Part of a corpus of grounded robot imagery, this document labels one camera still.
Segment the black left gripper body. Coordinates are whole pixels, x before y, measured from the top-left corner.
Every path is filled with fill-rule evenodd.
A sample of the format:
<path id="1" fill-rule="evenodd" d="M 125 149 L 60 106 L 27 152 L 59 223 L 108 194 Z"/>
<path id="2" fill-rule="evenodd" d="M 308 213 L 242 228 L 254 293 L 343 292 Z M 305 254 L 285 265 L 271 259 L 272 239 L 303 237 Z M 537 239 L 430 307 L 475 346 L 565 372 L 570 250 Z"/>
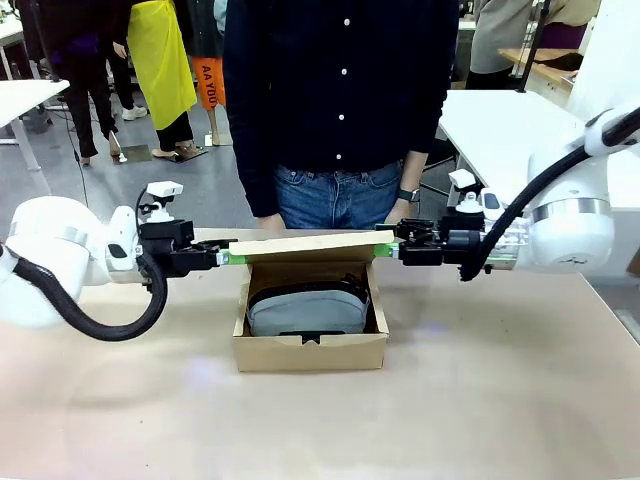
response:
<path id="1" fill-rule="evenodd" d="M 183 278 L 192 271 L 207 271 L 217 267 L 220 251 L 201 251 L 195 242 L 193 222 L 171 220 L 147 222 L 140 226 L 140 243 L 167 278 Z"/>

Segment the person's left hand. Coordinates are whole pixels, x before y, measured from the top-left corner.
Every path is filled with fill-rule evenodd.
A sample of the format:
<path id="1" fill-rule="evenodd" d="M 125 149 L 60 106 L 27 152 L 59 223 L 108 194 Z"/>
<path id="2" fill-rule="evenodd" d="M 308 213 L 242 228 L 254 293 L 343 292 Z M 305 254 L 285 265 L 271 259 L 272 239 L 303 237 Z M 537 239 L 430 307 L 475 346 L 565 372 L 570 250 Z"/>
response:
<path id="1" fill-rule="evenodd" d="M 398 198 L 385 218 L 385 224 L 397 224 L 403 219 L 409 219 L 413 215 L 413 204 L 407 200 Z"/>

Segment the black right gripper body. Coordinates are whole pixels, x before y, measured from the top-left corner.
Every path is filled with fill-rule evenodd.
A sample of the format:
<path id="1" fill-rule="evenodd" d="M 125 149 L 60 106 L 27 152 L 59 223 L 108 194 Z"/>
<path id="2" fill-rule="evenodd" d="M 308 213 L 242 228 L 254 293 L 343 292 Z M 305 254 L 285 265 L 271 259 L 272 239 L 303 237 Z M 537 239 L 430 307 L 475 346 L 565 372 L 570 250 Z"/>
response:
<path id="1" fill-rule="evenodd" d="M 433 241 L 403 241 L 399 243 L 399 260 L 405 266 L 461 265 L 474 253 L 484 231 L 482 213 L 446 211 L 435 224 Z"/>

